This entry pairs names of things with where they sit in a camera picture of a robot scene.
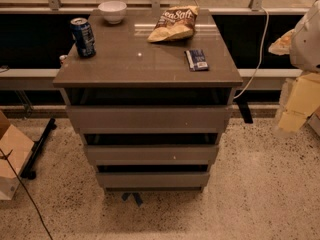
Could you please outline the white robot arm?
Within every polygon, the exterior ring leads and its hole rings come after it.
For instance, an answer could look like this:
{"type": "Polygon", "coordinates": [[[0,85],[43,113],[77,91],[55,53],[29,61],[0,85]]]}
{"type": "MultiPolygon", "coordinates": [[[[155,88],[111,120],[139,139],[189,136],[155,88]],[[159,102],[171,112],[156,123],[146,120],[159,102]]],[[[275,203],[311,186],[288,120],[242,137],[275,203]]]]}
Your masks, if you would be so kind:
{"type": "Polygon", "coordinates": [[[283,86],[285,96],[277,113],[277,128],[297,132],[320,107],[320,0],[314,2],[295,28],[272,43],[268,52],[289,55],[293,66],[302,70],[283,86]]]}

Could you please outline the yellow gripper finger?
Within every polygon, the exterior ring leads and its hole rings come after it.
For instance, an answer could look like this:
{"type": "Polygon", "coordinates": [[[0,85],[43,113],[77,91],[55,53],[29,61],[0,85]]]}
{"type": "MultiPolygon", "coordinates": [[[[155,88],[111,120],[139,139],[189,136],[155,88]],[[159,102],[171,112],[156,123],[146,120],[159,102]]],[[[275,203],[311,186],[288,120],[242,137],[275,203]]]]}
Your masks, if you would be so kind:
{"type": "Polygon", "coordinates": [[[294,34],[294,30],[291,29],[279,37],[275,42],[273,42],[269,48],[268,52],[274,55],[282,56],[290,54],[291,39],[294,34]]]}
{"type": "Polygon", "coordinates": [[[297,132],[320,107],[320,74],[299,76],[293,83],[278,127],[285,132],[297,132]]]}

